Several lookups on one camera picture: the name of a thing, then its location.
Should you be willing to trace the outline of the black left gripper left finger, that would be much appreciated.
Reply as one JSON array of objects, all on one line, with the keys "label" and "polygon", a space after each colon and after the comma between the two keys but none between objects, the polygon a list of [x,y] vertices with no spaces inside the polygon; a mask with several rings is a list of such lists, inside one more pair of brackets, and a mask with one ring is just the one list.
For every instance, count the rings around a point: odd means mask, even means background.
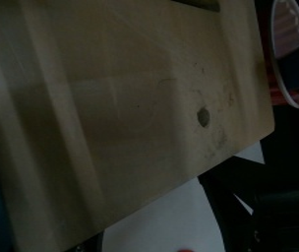
[{"label": "black left gripper left finger", "polygon": [[99,232],[83,242],[77,244],[70,252],[102,252],[103,234]]}]

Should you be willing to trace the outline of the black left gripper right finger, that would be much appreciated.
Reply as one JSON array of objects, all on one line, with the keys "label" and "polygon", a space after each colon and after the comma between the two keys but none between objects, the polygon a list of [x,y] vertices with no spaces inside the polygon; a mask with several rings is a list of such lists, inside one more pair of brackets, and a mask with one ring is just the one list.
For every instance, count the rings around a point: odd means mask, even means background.
[{"label": "black left gripper right finger", "polygon": [[299,252],[299,181],[230,157],[197,176],[224,252]]}]

